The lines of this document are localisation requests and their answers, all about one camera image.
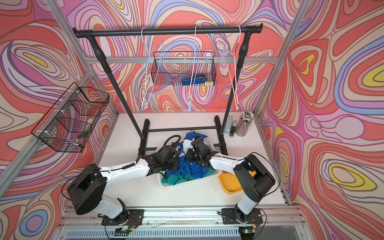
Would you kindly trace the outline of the blue red white jacket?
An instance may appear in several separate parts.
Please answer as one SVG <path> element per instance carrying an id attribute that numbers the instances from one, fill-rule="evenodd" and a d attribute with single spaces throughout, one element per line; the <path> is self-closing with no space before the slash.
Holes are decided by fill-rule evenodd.
<path id="1" fill-rule="evenodd" d="M 180 155 L 179 155 L 178 170 L 175 171 L 176 173 L 178 173 L 178 172 L 181 172 L 181 173 L 196 173 L 196 172 L 202 172 L 202 171 L 210 170 L 209 168 L 205 168 L 205 167 L 199 166 L 196 162 L 190 162 L 190 161 L 186 160 L 186 153 L 187 153 L 187 151 L 189 149 L 193 148 L 192 144 L 191 144 L 192 141 L 195 140 L 195 138 L 198 138 L 198 137 L 202 138 L 203 141 L 204 141 L 204 144 L 212 149 L 212 147 L 211 147 L 211 145 L 209 143 L 208 136 L 202 135 L 202 134 L 199 134 L 199 133 L 195 133 L 195 132 L 187 133 L 186 136 L 177 143 L 176 149 L 178 150 Z"/>

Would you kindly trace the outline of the green kids jacket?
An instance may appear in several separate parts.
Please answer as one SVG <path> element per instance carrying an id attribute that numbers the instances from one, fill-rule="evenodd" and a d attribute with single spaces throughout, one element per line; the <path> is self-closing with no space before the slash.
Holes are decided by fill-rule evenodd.
<path id="1" fill-rule="evenodd" d="M 181 173 L 181 172 L 167 172 L 166 176 L 161 179 L 161 183 L 164 185 L 175 186 L 178 184 L 186 183 L 193 180 L 202 179 L 213 175 L 216 170 L 207 170 L 196 173 Z"/>

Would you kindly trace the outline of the light blue hanger green jacket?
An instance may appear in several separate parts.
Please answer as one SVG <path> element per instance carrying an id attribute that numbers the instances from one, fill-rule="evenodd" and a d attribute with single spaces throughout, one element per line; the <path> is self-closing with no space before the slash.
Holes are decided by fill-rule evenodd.
<path id="1" fill-rule="evenodd" d="M 197 35 L 197 27 L 195 26 L 195 29 L 194 29 L 194 58 L 193 58 L 193 63 L 192 63 L 192 72 L 191 72 L 189 91 L 188 91 L 188 111 L 189 112 L 191 112 L 191 108 L 192 108 L 192 81 L 194 78 L 196 54 L 197 54 L 196 35 Z"/>

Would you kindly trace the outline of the pink plastic hanger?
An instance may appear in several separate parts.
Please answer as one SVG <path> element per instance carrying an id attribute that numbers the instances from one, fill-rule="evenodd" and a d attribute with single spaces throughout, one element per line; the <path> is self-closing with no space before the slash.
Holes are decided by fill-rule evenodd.
<path id="1" fill-rule="evenodd" d="M 222 52 L 229 53 L 230 56 L 233 58 L 233 62 L 234 62 L 233 63 L 234 64 L 234 77 L 233 77 L 233 79 L 235 80 L 235 83 L 232 83 L 231 87 L 232 87 L 232 93 L 233 93 L 233 100 L 235 101 L 235 110 L 236 111 L 239 110 L 239 97 L 238 97 L 238 94 L 237 94 L 237 80 L 238 80 L 238 77 L 237 77 L 236 51 L 237 51 L 237 48 L 239 46 L 240 39 L 241 39 L 241 26 L 237 25 L 237 28 L 239 29 L 239 34 L 238 34 L 238 37 L 237 37 L 237 44 L 235 45 L 235 48 L 230 51 L 225 46 L 219 47 L 220 56 L 223 59 L 224 63 L 226 64 L 227 68 L 228 68 L 228 74 L 229 74 L 230 77 L 232 77 L 231 71 L 230 71 L 230 64 L 226 62 L 224 56 L 222 55 Z"/>

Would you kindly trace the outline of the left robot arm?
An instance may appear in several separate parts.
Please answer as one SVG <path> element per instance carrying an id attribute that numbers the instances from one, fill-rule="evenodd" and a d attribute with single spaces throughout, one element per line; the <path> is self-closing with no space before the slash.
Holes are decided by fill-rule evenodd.
<path id="1" fill-rule="evenodd" d="M 129 210 L 119 198 L 105 194 L 105 190 L 136 178 L 164 173 L 178 166 L 180 152 L 177 144 L 163 145 L 156 153 L 138 158 L 130 163 L 114 167 L 87 166 L 68 186 L 67 191 L 77 215 L 90 212 L 111 220 L 123 222 Z"/>

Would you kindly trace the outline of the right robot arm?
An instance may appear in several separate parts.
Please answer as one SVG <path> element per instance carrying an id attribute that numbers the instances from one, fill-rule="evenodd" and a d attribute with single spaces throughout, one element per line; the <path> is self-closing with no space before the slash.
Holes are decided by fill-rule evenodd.
<path id="1" fill-rule="evenodd" d="M 201 138 L 193 140 L 192 147 L 198 165 L 233 174 L 242 187 L 244 195 L 241 200 L 233 208 L 223 208 L 218 212 L 223 224 L 261 224 L 263 219 L 256 206 L 276 184 L 276 179 L 255 154 L 243 159 L 222 155 L 210 150 Z"/>

